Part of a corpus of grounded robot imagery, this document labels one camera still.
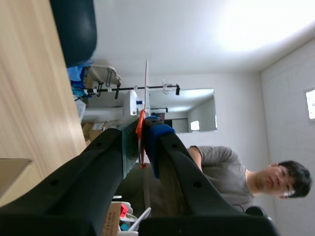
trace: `wooden table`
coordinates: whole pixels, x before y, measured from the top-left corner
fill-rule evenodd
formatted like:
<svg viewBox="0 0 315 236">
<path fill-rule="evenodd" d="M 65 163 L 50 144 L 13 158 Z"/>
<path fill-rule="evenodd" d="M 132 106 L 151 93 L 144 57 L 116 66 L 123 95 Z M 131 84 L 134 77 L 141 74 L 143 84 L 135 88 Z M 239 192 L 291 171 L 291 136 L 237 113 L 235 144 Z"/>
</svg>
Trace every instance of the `wooden table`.
<svg viewBox="0 0 315 236">
<path fill-rule="evenodd" d="M 48 0 L 0 1 L 1 158 L 41 179 L 86 147 Z"/>
</svg>

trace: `black metal frame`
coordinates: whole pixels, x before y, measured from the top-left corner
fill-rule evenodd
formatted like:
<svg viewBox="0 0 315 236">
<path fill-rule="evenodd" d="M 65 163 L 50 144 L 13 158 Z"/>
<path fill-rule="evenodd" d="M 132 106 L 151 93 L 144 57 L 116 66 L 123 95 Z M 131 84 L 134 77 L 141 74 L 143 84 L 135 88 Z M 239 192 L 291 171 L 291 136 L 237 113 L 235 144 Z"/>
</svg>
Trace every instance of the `black metal frame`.
<svg viewBox="0 0 315 236">
<path fill-rule="evenodd" d="M 144 133 L 161 124 L 157 119 L 146 122 Z M 228 204 L 199 171 L 176 134 L 159 136 L 155 150 L 170 217 L 143 221 L 140 236 L 278 235 L 266 217 L 238 212 Z M 1 207 L 0 235 L 100 236 L 123 179 L 122 153 L 122 132 L 105 130 L 79 156 Z"/>
</svg>

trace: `black cable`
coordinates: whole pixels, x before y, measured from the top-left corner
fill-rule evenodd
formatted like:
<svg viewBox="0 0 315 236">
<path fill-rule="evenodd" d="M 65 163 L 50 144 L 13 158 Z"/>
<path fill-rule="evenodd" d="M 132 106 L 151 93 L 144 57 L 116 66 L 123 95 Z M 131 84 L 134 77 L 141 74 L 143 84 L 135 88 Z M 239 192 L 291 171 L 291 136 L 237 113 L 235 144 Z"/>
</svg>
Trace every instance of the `black cable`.
<svg viewBox="0 0 315 236">
<path fill-rule="evenodd" d="M 239 204 L 232 204 L 232 205 L 240 207 L 242 209 L 242 211 L 245 213 L 244 208 L 241 205 L 239 205 Z"/>
</svg>

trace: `cardboard box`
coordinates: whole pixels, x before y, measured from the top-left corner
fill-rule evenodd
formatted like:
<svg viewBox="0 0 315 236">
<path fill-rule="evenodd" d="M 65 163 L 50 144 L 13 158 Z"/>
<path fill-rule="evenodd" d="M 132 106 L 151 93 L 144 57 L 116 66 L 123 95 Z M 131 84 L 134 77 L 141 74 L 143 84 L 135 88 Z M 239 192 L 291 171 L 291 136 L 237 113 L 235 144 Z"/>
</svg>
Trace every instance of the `cardboard box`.
<svg viewBox="0 0 315 236">
<path fill-rule="evenodd" d="M 82 124 L 82 131 L 83 131 L 84 138 L 86 140 L 90 139 L 89 131 L 91 130 L 92 125 L 93 125 L 92 123 Z"/>
<path fill-rule="evenodd" d="M 109 206 L 105 223 L 103 225 L 103 236 L 117 236 L 119 219 L 120 219 L 121 203 L 111 203 Z"/>
<path fill-rule="evenodd" d="M 103 132 L 103 126 L 105 122 L 97 122 L 94 123 L 89 131 L 90 140 L 91 142 L 96 139 L 98 135 L 100 135 Z"/>
<path fill-rule="evenodd" d="M 91 140 L 90 139 L 86 139 L 85 140 L 85 144 L 88 146 L 88 145 L 90 145 L 91 144 Z"/>
<path fill-rule="evenodd" d="M 106 121 L 106 122 L 96 122 L 96 123 L 92 124 L 92 127 L 89 131 L 89 136 L 90 136 L 91 142 L 94 139 L 96 139 L 96 137 L 98 135 L 100 135 L 105 129 L 107 129 L 108 127 L 113 125 L 115 122 L 116 122 L 116 120 L 110 120 L 110 121 Z"/>
</svg>

